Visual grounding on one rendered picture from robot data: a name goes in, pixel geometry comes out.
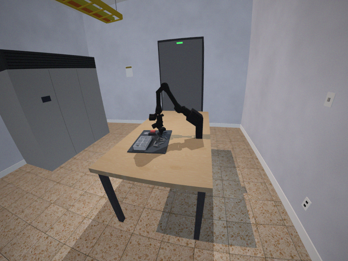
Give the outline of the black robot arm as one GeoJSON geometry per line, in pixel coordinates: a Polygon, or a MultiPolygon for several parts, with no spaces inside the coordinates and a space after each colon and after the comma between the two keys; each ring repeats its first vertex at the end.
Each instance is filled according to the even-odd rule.
{"type": "MultiPolygon", "coordinates": [[[[162,107],[161,107],[161,96],[160,93],[164,90],[169,98],[171,99],[172,103],[174,104],[174,109],[177,113],[182,113],[184,116],[188,117],[191,113],[191,110],[186,108],[185,106],[181,106],[176,99],[174,98],[173,94],[171,93],[169,86],[167,83],[162,83],[161,87],[156,91],[156,101],[157,101],[157,106],[155,110],[155,114],[149,114],[149,121],[156,120],[157,121],[162,121],[162,117],[164,116],[163,114],[160,114],[162,112],[162,107]],[[184,107],[184,108],[183,108],[184,107]]],[[[158,123],[152,124],[153,129],[156,127],[159,127],[158,123]],[[153,126],[154,125],[154,126],[153,126]]]]}

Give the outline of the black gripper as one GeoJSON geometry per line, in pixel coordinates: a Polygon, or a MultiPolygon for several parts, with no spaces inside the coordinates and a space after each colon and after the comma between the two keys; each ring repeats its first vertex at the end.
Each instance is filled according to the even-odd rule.
{"type": "Polygon", "coordinates": [[[162,135],[163,134],[163,131],[166,130],[165,127],[162,127],[163,126],[163,121],[157,121],[159,127],[157,127],[157,129],[159,130],[160,134],[162,135]]]}

